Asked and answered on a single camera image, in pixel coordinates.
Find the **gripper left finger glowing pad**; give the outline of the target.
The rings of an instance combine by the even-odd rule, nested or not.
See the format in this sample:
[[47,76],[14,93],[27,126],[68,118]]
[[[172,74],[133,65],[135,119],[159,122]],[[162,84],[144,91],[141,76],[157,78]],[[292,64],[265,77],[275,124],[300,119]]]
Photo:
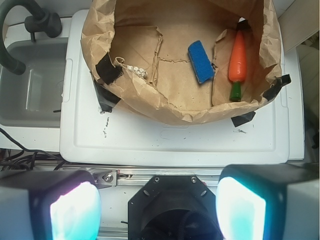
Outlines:
[[85,170],[0,173],[2,240],[95,240],[101,214],[99,190]]

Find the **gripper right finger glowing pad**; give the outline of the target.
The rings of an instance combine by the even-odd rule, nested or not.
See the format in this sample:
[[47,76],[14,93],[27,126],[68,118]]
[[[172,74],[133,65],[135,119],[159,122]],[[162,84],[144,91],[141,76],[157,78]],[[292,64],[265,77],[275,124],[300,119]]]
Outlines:
[[220,174],[215,207],[226,240],[318,240],[320,166],[230,164]]

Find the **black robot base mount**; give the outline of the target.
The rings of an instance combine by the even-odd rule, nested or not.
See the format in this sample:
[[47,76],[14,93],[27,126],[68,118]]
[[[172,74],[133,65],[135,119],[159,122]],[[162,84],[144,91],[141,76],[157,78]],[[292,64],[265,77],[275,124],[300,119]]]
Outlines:
[[195,175],[155,175],[128,201],[130,240],[222,240],[215,194]]

